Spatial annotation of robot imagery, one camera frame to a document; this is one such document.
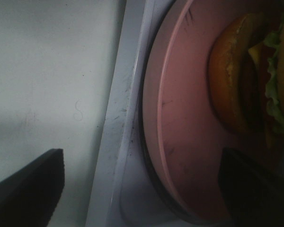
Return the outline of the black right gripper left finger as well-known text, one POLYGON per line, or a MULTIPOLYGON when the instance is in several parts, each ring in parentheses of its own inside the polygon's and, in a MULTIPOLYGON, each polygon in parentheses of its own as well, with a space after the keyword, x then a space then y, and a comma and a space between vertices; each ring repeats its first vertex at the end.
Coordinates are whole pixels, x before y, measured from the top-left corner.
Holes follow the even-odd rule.
POLYGON ((63 149, 51 149, 0 182, 0 227, 45 227, 65 185, 63 149))

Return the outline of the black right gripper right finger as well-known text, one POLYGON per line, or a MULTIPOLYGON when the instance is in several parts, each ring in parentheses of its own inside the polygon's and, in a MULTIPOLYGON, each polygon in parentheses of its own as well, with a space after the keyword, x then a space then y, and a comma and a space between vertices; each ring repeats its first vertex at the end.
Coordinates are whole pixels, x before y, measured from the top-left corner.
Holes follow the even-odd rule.
POLYGON ((224 148, 218 185, 236 227, 284 227, 284 178, 224 148))

